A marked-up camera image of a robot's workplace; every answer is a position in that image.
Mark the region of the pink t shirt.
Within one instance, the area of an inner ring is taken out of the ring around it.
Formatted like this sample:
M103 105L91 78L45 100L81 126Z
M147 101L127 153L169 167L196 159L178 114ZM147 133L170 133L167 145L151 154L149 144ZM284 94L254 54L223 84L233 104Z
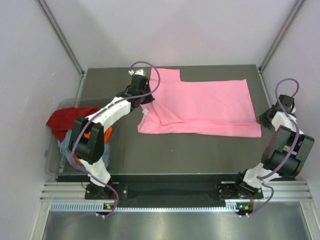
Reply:
M154 100L142 106L141 134L195 133L260 138L247 80L186 82L180 70L152 70Z

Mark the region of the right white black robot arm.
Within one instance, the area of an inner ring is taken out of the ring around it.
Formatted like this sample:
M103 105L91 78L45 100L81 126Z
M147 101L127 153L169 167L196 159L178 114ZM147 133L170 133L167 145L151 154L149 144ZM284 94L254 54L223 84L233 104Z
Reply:
M260 163L238 174L233 192L239 198L250 198L262 184L281 177L296 177L302 170L315 140L297 129L293 113L273 111L269 123L275 134L264 150Z

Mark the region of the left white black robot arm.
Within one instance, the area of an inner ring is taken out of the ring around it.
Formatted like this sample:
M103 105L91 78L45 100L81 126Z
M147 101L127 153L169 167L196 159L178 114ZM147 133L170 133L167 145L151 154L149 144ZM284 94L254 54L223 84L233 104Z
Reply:
M111 175L103 160L105 133L120 118L153 100L149 81L143 79L128 85L97 113L75 119L68 147L89 176L88 192L103 199L113 194Z

